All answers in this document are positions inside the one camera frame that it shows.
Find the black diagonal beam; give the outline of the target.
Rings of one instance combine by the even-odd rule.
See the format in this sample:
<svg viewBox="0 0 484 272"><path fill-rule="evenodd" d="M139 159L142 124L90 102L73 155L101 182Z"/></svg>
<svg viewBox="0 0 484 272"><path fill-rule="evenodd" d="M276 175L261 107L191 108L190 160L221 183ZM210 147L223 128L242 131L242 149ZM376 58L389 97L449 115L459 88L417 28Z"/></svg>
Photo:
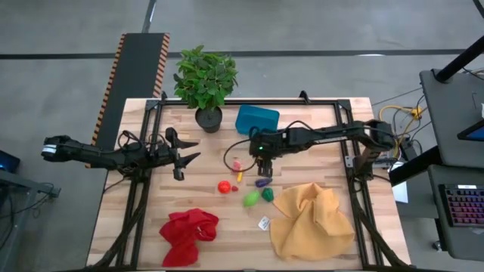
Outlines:
<svg viewBox="0 0 484 272"><path fill-rule="evenodd" d="M430 165L441 165L442 158L440 155L439 147L434 146L433 148L425 151L419 156L411 159L410 161L404 163L398 168L394 168L389 172L390 183L396 186L415 175L425 172Z"/></svg>

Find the blue screen tablet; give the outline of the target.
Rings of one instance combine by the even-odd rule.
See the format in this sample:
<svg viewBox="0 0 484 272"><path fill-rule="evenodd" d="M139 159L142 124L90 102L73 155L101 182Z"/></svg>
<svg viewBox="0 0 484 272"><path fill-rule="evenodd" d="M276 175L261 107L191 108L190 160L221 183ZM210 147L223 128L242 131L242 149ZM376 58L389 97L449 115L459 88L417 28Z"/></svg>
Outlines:
<svg viewBox="0 0 484 272"><path fill-rule="evenodd" d="M484 119L458 133L458 139L484 142Z"/></svg>

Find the yellow waffle cloth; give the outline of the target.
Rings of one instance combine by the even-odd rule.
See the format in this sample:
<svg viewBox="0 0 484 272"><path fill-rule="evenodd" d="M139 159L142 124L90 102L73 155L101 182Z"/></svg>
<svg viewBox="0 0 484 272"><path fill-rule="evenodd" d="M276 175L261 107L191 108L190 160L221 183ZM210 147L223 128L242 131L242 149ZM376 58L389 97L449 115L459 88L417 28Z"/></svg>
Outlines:
<svg viewBox="0 0 484 272"><path fill-rule="evenodd" d="M273 204L284 215L269 225L279 258L321 261L352 247L355 231L332 189L302 184L283 190Z"/></svg>

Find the green potted plant black pot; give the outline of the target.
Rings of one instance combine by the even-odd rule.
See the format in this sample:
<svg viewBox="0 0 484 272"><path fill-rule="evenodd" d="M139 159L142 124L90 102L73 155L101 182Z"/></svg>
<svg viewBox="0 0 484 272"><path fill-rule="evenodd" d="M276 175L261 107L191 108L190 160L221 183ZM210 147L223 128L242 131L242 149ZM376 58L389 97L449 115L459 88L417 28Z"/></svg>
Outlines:
<svg viewBox="0 0 484 272"><path fill-rule="evenodd" d="M183 50L176 66L175 96L195 110L195 121L206 133L217 132L225 98L238 86L235 60L226 54L205 52L199 45Z"/></svg>

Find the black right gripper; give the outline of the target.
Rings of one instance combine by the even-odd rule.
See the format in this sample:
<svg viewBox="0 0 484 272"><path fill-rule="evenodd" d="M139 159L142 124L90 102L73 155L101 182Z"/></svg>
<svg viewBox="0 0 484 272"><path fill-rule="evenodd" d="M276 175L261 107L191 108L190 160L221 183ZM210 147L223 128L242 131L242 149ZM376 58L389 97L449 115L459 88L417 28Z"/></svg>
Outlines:
<svg viewBox="0 0 484 272"><path fill-rule="evenodd" d="M249 154L256 158L257 166L262 167L262 176L271 178L273 168L270 159L280 156L282 133L280 131L251 128L249 130L249 140Z"/></svg>

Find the light green toy lime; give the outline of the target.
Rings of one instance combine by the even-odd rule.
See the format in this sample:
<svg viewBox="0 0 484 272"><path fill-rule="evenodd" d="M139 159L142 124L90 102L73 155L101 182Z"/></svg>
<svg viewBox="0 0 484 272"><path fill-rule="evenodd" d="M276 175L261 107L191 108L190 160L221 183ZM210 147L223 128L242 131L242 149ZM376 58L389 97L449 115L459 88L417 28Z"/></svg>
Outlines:
<svg viewBox="0 0 484 272"><path fill-rule="evenodd" d="M261 193L258 190L254 190L244 197L243 205L246 208L253 207L257 204L260 198Z"/></svg>

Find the black aluminium table frame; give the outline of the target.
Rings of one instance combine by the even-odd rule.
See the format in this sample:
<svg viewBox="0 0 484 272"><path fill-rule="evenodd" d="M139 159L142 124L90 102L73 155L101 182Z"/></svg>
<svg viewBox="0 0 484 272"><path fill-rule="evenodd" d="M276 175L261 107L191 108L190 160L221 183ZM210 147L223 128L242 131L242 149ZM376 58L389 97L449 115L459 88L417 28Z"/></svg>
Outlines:
<svg viewBox="0 0 484 272"><path fill-rule="evenodd" d="M236 175L225 167L223 153L233 143L245 137L238 134L234 123L239 104L246 103L277 110L279 125L285 127L294 120L301 120L313 128L336 125L337 119L347 121L351 108L354 120L367 121L374 118L371 102L367 97L310 98L305 104L302 98L249 99L229 98L222 108L223 120L220 130L207 134L194 120L194 110L185 105L175 105L178 99L168 99L161 113L161 130L174 127L183 141L198 141L191 149L181 150L182 156L201 152L183 170L185 179L172 178L172 167L154 170L148 193L141 244L138 254L138 270L165 270L161 266L170 244L159 235L159 229L169 220L169 214L199 208L219 217L217 237L212 242L197 242L199 258L190 267L173 270L359 270L362 268L357 240L339 256L323 261L282 260L271 246L269 230L258 224L263 217L283 218L273 204L261 199L255 206L243 207L243 198L256 188L257 167L243 175L240 184ZM356 155L356 147L348 143L343 155L340 143L324 144L295 155L284 156L273 162L274 180L271 183L277 195L282 190L315 182L324 188L332 188L340 199L340 211L353 224L349 191L345 176L344 156ZM220 194L217 183L229 181L239 191ZM129 182L110 188L101 200L95 232L89 250L87 265L97 263L111 247L123 225ZM375 178L368 182L371 206L378 231L386 243L405 263L410 264L408 248L402 231L392 187L388 181ZM365 204L361 193L361 205Z"/></svg>

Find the red cloth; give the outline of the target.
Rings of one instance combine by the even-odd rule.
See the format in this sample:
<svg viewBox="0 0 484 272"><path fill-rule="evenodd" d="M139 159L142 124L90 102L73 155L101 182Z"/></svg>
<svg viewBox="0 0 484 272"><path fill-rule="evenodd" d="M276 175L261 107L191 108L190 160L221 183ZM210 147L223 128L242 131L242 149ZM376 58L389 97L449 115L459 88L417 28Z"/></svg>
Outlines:
<svg viewBox="0 0 484 272"><path fill-rule="evenodd" d="M216 238L219 218L201 209L173 212L159 231L171 248L163 259L163 267L186 267L199 255L197 241L211 242Z"/></svg>

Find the white paper sheet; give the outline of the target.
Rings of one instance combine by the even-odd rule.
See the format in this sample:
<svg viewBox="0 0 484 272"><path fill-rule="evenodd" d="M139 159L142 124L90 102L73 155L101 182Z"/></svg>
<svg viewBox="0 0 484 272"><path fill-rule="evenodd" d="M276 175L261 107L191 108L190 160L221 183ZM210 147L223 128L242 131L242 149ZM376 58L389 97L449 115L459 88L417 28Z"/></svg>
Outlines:
<svg viewBox="0 0 484 272"><path fill-rule="evenodd" d="M392 170L402 165L403 165L403 162L396 162L389 168L388 172L391 172ZM407 189L407 183L405 181L398 185L393 186L392 191L396 202L408 203L408 189Z"/></svg>

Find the black mat orange striped edges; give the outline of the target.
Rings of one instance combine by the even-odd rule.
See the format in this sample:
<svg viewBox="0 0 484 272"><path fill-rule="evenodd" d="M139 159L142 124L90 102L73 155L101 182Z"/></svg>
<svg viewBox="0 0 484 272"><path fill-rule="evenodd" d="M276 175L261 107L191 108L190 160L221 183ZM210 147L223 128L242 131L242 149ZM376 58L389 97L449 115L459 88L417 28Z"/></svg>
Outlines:
<svg viewBox="0 0 484 272"><path fill-rule="evenodd" d="M113 149L127 99L162 97L169 42L168 33L121 36L95 123L92 146Z"/></svg>

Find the blue plastic tupperware container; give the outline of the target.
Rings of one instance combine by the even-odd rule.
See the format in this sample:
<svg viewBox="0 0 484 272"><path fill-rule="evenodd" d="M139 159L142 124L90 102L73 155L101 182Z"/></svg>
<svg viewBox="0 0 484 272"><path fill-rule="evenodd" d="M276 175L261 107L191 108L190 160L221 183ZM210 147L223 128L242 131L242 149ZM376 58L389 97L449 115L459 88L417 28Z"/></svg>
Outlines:
<svg viewBox="0 0 484 272"><path fill-rule="evenodd" d="M237 114L235 128L239 134L249 134L252 127L276 131L280 113L276 110L241 105Z"/></svg>

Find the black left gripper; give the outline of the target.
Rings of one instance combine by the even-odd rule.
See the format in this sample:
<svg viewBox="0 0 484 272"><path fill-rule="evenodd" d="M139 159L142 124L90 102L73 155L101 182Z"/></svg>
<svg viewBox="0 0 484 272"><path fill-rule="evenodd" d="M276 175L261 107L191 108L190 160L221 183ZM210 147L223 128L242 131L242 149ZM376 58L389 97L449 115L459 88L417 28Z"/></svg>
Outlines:
<svg viewBox="0 0 484 272"><path fill-rule="evenodd" d="M178 133L173 127L168 127L165 133L165 139L167 144L163 144L160 147L159 158L162 161L162 165L173 164L173 177L177 181L183 181L185 176L182 172L183 168L196 159L200 153L193 153L188 156L180 156L178 150L195 147L197 142L182 141L178 138Z"/></svg>

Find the grey metal stand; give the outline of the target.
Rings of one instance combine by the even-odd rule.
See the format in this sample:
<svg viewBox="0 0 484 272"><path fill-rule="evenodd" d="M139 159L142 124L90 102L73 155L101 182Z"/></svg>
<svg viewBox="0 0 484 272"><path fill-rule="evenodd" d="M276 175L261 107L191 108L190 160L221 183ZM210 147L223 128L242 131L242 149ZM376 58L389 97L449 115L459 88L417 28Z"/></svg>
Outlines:
<svg viewBox="0 0 484 272"><path fill-rule="evenodd" d="M0 272L13 272L20 240L29 213L48 198L58 198L61 189L0 171ZM24 193L24 207L16 210L14 194Z"/></svg>

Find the black diagonal pole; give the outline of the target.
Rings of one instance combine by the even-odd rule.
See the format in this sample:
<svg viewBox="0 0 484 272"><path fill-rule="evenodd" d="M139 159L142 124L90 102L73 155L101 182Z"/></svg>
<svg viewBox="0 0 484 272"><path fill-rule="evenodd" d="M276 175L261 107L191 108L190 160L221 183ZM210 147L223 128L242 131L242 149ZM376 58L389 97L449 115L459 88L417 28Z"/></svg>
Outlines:
<svg viewBox="0 0 484 272"><path fill-rule="evenodd" d="M441 83L446 83L454 74L462 70L484 52L484 35L475 41L469 48L459 54L453 61L438 72L434 72L434 78Z"/></svg>

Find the grey side table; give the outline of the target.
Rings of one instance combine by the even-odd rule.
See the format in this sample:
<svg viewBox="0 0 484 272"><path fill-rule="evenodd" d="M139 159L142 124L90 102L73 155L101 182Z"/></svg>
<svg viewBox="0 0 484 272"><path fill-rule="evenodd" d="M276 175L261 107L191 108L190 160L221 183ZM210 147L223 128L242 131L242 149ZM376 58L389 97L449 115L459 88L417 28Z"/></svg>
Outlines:
<svg viewBox="0 0 484 272"><path fill-rule="evenodd" d="M484 261L484 228L452 227L438 188L440 184L484 186L484 169L431 165L427 172L438 212L436 226L442 250L456 259Z"/></svg>
<svg viewBox="0 0 484 272"><path fill-rule="evenodd" d="M442 162L484 168L484 141L458 139L458 134L482 120L484 81L457 73L441 83L432 70L419 73Z"/></svg>

